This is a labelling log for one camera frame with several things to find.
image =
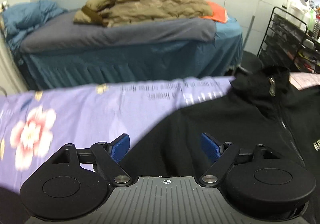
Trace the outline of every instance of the pink flower print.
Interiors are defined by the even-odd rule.
[[[27,121],[19,121],[11,131],[10,145],[16,150],[16,169],[30,167],[33,155],[43,158],[49,151],[53,134],[50,131],[56,120],[53,109],[43,111],[42,106],[33,108]]]

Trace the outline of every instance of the brown blanket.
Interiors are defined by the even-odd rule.
[[[199,16],[212,16],[204,0],[89,0],[76,12],[74,22],[113,27]]]

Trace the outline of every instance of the purple floral fabric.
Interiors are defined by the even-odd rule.
[[[66,143],[89,148],[127,133],[132,148],[171,112],[223,96],[231,80],[205,77],[86,85],[0,97],[0,186],[19,191]]]

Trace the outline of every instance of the black jacket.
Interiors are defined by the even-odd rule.
[[[242,148],[254,149],[262,143],[314,174],[318,185],[304,217],[309,223],[316,223],[316,218],[320,223],[320,151],[316,145],[320,87],[299,91],[290,84],[289,75],[286,68],[266,68],[238,77],[224,97],[177,110],[156,125],[121,166],[133,178],[200,177],[211,166],[200,147],[202,133]]]

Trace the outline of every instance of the ribbed gray surface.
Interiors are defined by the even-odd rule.
[[[129,187],[114,189],[96,211],[66,224],[266,224],[235,211],[216,188],[199,186],[193,177],[140,177]],[[30,218],[26,224],[45,224]],[[303,218],[277,222],[308,224]]]

